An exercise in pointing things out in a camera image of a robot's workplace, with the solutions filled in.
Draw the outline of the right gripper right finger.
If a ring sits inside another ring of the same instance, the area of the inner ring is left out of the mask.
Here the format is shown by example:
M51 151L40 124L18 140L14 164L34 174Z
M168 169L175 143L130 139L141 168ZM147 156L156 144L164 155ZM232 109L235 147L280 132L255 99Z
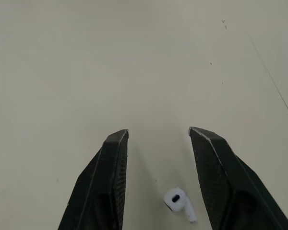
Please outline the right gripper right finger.
M189 128L204 205L214 230L288 230L258 175L218 134Z

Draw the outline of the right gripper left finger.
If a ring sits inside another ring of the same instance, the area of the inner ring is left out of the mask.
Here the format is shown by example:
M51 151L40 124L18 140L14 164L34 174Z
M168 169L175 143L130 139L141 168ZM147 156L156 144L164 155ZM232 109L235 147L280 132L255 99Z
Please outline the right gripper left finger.
M80 173L60 230L121 230L125 206L129 132L110 134Z

